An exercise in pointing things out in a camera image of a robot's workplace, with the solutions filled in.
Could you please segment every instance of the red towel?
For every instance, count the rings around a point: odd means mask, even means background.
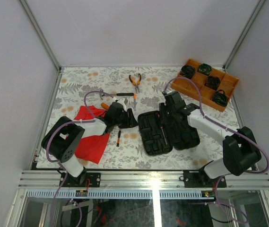
[[[89,106],[89,109],[96,117],[101,116],[106,112],[106,110],[95,108],[93,105]],[[74,118],[74,120],[90,119],[92,119],[92,115],[85,106],[81,106],[77,116]],[[99,164],[109,140],[109,136],[110,134],[104,136],[89,136],[81,139],[75,152],[76,157]]]

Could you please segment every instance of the gray leaf pattern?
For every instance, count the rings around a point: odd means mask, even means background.
[[[89,91],[99,91],[101,88],[107,93],[134,92],[135,88],[130,83],[128,76],[133,75],[138,79],[142,75],[137,94],[136,109],[133,111],[135,118],[148,111],[158,110],[158,103],[165,99],[162,91],[167,82],[174,78],[180,71],[179,67],[85,67],[65,68],[61,77],[58,93],[55,98],[52,113],[49,119],[48,130],[62,116],[74,119],[78,110],[84,105],[83,98]],[[198,101],[181,94],[187,104],[198,104]],[[128,108],[134,109],[133,97],[127,97]],[[99,94],[87,96],[87,104],[101,108],[101,103],[110,104],[111,98],[100,99]],[[213,108],[202,105],[206,114],[217,118],[223,123],[238,127],[232,101],[226,110],[221,113]],[[109,137],[104,154],[97,165],[85,162],[86,168],[105,169],[198,169],[211,160],[222,157],[222,147],[208,135],[198,130],[200,144],[188,150],[175,150],[160,156],[150,157],[145,153],[138,127],[123,129],[120,146],[116,147],[118,128],[115,128]],[[45,150],[41,149],[37,168],[56,168],[56,163],[47,161]]]

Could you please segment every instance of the needle nose pliers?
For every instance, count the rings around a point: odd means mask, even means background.
[[[140,81],[142,80],[142,76],[140,75],[140,73],[139,73],[139,80],[137,83],[131,79],[131,75],[129,75],[129,80],[135,86],[135,92],[139,93],[139,85],[140,85]]]

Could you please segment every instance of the wooden box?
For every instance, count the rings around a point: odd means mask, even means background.
[[[198,87],[200,94],[202,96],[201,100],[202,103],[213,107],[216,110],[219,110],[223,112],[226,108],[226,106],[221,106],[216,104],[215,102],[212,101],[212,98],[216,92],[216,90],[213,90],[209,87],[206,86],[206,81],[208,76],[203,75],[198,72],[199,65],[201,65],[200,62],[189,59],[186,63],[186,65],[191,65],[195,68],[195,74],[192,77],[191,81],[195,83],[195,85]],[[236,77],[233,77],[227,73],[224,73],[222,71],[212,69],[212,72],[210,73],[210,76],[215,76],[218,77],[221,81],[218,90],[224,90],[226,93],[226,96],[228,97],[228,103],[230,101],[230,98],[232,97],[232,94],[239,82],[239,79]],[[184,79],[176,79],[172,84],[171,88],[179,91],[191,98],[194,98],[196,100],[199,100],[199,95],[196,91],[196,88],[187,80]]]

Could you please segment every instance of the glass panel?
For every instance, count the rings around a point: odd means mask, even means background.
[[[218,204],[210,204],[205,198],[180,198],[153,190],[152,199],[78,199],[82,211],[81,227],[269,227],[258,192],[222,191],[219,201],[234,205],[238,210],[224,207],[239,221],[245,221],[239,210],[249,220],[238,224],[228,218]],[[21,227],[51,227],[51,217],[56,227],[75,227],[80,219],[77,206],[70,199],[56,199],[53,215],[50,215],[51,198],[28,198]]]

